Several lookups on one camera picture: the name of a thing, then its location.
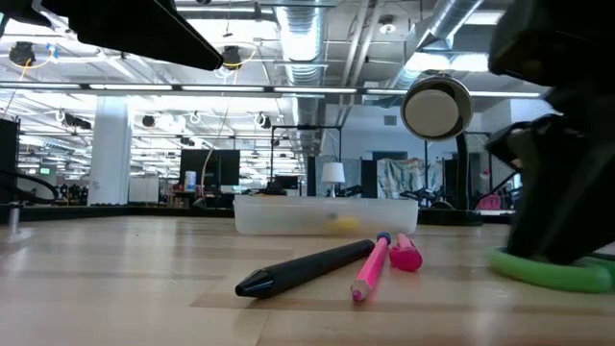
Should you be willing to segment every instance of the wooden tabletop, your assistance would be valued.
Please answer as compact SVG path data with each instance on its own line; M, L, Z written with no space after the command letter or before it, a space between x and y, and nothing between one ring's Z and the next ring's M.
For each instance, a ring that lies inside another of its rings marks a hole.
M241 236L232 219L127 216L0 229L2 345L615 345L615 296L499 277L506 226L420 226L417 274L387 262L353 304L362 261L266 301L234 296L253 270L360 236Z

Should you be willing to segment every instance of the pink pencil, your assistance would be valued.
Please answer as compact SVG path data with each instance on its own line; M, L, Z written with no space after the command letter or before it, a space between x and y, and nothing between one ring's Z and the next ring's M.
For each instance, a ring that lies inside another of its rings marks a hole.
M414 272L423 265L423 257L416 249L412 240L404 234L397 235L397 245L391 247L389 253L391 265L404 270Z
M357 278L350 286L350 291L353 293L353 300L355 302L365 300L370 292L374 290L376 279L381 273L388 244L391 243L391 235L388 233L381 233L377 236L377 240L376 247L374 247L369 258L367 258L367 261L358 272Z

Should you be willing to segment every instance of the computer monitor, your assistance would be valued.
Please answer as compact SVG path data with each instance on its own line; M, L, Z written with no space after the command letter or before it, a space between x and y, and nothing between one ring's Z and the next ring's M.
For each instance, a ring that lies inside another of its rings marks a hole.
M298 189L299 177L298 176L276 176L274 178L274 185L281 189Z
M196 172L196 185L201 184L201 172L209 150L184 149L180 161L180 182L185 172ZM205 172L206 189L213 185L239 185L239 150L214 150Z

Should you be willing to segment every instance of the green ring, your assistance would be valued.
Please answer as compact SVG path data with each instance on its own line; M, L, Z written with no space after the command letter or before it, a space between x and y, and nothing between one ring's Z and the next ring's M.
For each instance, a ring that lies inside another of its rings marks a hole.
M556 265L514 257L493 248L489 252L491 267L507 277L552 289L602 293L611 289L609 271L592 262L581 260L583 266Z
M609 273L611 274L611 284L613 287L615 287L615 261L606 260L606 259L598 259L598 258L592 257L592 255L584 258L583 260L587 264L601 266L601 267L606 268L606 270L608 270Z

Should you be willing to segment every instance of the clear plastic bin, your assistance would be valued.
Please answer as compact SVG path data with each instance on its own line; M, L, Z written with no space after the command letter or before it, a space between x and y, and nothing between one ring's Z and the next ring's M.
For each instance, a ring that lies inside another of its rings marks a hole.
M412 234L418 203L412 200L245 196L234 199L243 235Z

